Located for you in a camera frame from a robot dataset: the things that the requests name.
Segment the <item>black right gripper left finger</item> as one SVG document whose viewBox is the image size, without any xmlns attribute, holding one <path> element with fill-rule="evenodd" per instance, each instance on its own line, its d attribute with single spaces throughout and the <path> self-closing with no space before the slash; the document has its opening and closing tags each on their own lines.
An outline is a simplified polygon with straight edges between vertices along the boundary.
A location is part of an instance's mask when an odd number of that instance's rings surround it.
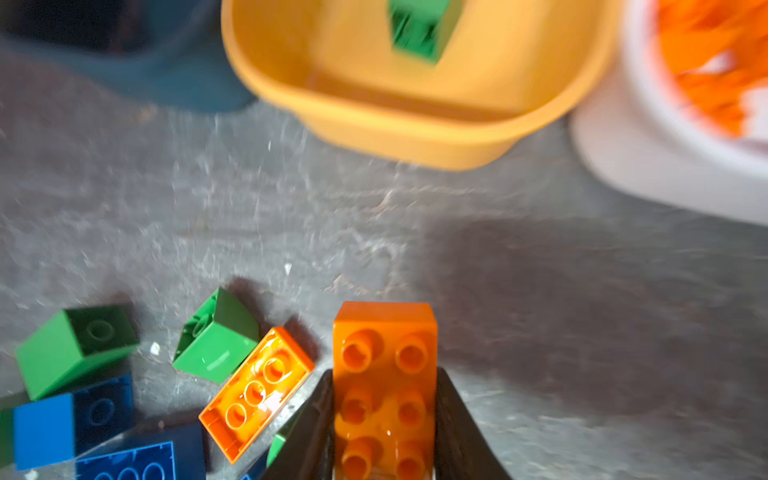
<svg viewBox="0 0 768 480">
<path fill-rule="evenodd" d="M 333 374 L 326 370 L 304 402 L 291 434 L 264 479 L 332 479 L 334 453 Z"/>
</svg>

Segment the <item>orange long lego brick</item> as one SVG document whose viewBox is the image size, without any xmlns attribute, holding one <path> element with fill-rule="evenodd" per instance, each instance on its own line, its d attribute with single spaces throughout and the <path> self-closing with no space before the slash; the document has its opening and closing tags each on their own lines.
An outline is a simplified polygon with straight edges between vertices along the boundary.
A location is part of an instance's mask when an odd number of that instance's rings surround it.
<svg viewBox="0 0 768 480">
<path fill-rule="evenodd" d="M 437 341 L 427 303 L 342 305 L 333 322 L 336 478 L 432 478 Z"/>
</svg>

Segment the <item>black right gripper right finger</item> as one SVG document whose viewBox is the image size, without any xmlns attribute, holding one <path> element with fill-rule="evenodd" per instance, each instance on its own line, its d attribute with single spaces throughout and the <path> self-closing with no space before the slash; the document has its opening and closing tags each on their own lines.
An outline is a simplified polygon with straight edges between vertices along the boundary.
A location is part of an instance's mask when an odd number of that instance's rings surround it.
<svg viewBox="0 0 768 480">
<path fill-rule="evenodd" d="M 434 470 L 437 480 L 511 480 L 442 367 L 437 368 Z"/>
</svg>

